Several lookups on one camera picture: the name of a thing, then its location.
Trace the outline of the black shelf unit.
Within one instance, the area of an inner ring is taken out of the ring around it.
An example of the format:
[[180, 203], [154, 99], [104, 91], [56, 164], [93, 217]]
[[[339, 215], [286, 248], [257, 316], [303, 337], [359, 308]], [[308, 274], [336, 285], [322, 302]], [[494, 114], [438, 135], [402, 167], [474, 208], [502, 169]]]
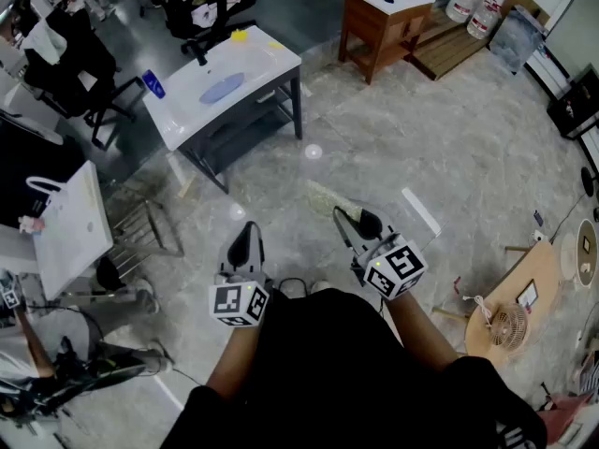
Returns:
[[547, 110], [560, 135], [576, 140], [599, 124], [599, 73], [592, 64], [570, 83], [569, 90]]

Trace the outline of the wooden cabinet with white sink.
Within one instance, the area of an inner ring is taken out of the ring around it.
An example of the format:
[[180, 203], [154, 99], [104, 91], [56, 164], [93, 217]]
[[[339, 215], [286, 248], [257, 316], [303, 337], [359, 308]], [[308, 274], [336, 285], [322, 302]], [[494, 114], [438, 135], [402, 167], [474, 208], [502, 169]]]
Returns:
[[370, 84], [375, 73], [408, 60], [435, 0], [344, 0], [338, 60], [353, 62]]

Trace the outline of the yellow dish brush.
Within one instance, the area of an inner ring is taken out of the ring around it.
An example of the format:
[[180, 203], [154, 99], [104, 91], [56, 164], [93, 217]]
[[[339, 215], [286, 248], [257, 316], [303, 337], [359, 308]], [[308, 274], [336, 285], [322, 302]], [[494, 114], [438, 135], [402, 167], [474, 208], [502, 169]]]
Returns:
[[235, 30], [231, 34], [230, 40], [239, 44], [266, 47], [274, 50], [282, 50], [285, 48], [283, 44], [272, 38], [269, 34], [265, 33], [255, 25], [250, 26], [245, 30]]

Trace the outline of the round wooden tray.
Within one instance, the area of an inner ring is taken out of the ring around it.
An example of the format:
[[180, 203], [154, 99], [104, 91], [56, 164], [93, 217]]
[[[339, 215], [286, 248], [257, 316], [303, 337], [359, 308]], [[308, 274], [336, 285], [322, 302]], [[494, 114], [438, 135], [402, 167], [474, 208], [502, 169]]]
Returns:
[[599, 240], [593, 222], [584, 219], [577, 232], [577, 275], [584, 287], [590, 287], [597, 270]]

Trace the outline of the person's right forearm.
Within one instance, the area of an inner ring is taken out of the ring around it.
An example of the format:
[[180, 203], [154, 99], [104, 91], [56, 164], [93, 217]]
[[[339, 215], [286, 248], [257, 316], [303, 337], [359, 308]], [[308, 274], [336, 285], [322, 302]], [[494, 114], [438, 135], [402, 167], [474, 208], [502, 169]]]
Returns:
[[458, 353], [409, 292], [388, 300], [386, 306], [403, 347], [420, 365], [443, 371], [459, 359]]

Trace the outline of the large black machine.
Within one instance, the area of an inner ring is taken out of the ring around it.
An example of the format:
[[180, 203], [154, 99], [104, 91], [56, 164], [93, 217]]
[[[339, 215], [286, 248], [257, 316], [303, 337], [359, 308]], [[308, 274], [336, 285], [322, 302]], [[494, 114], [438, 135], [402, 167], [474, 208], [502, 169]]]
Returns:
[[66, 182], [85, 158], [74, 138], [62, 145], [0, 121], [0, 225], [17, 228], [22, 216], [38, 217], [49, 196], [26, 184], [34, 176]]

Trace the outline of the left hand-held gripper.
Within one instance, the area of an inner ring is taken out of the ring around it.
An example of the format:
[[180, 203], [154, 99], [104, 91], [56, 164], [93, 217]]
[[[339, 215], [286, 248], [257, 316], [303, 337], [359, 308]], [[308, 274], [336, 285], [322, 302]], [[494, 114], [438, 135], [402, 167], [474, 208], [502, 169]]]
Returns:
[[[247, 264], [252, 254], [255, 264]], [[232, 240], [209, 287], [209, 313], [231, 327], [259, 326], [270, 301], [271, 279], [263, 269], [263, 239], [256, 222], [247, 222]]]

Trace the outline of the large blue plate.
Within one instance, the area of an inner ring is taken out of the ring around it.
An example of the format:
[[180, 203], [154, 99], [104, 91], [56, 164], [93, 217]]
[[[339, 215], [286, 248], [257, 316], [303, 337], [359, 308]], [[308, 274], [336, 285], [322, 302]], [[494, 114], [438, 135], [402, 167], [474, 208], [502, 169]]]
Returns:
[[212, 105], [239, 88], [245, 80], [243, 72], [231, 74], [214, 83], [199, 98], [204, 105]]

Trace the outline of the green yellow sponge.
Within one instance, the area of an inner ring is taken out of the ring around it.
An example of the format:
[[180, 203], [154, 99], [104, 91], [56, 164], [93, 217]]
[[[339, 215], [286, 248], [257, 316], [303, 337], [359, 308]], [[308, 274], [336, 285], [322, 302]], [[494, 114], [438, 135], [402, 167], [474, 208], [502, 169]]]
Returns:
[[359, 204], [316, 181], [306, 181], [306, 195], [310, 206], [318, 213], [332, 216], [333, 212], [338, 209], [355, 221], [358, 221], [361, 217], [362, 207]]

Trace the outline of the small beige fan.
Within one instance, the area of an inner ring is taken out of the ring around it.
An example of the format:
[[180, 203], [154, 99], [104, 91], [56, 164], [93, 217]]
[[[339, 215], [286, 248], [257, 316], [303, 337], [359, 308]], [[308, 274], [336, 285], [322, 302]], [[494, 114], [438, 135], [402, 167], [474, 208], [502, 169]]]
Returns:
[[527, 310], [517, 303], [501, 304], [490, 320], [490, 343], [506, 351], [516, 350], [523, 344], [527, 330]]

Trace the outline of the wooden slat pallet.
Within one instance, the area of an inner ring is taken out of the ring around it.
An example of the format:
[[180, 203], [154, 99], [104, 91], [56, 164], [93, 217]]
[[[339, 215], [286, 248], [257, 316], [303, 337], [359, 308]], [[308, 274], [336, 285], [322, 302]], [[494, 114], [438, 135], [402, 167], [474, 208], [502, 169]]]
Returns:
[[434, 8], [412, 53], [411, 63], [430, 80], [438, 80], [489, 44], [490, 38], [477, 39], [465, 23]]

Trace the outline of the metal rack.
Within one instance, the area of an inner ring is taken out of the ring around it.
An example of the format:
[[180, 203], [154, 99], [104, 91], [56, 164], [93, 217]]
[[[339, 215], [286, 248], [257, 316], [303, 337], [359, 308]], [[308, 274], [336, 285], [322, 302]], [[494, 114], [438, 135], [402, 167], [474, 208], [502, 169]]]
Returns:
[[166, 208], [153, 199], [142, 198], [124, 211], [108, 216], [113, 246], [107, 258], [121, 278], [153, 256], [182, 258], [183, 245]]

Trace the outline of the person's black clothing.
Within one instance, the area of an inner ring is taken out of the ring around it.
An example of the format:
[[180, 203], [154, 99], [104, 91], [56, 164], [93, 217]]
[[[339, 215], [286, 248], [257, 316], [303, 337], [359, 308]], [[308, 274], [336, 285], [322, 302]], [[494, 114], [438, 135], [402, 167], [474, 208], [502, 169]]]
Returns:
[[362, 297], [275, 292], [260, 326], [241, 392], [194, 388], [160, 449], [547, 449], [487, 359], [427, 369]]

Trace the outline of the marble pattern panel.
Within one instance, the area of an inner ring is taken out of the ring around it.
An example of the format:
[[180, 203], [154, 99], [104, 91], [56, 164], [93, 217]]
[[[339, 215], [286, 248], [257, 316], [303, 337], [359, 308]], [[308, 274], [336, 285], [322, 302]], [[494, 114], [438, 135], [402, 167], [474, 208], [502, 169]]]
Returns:
[[544, 42], [547, 30], [524, 6], [513, 6], [498, 26], [489, 51], [516, 75]]

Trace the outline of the clear water jug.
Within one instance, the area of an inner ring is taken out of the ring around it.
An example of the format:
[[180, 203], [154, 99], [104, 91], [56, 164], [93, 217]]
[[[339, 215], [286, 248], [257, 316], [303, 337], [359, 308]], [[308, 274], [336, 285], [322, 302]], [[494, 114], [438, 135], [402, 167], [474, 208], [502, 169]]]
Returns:
[[465, 23], [482, 0], [449, 0], [446, 16], [453, 22]]
[[466, 30], [476, 39], [488, 37], [496, 26], [501, 6], [495, 0], [485, 0], [469, 20]]

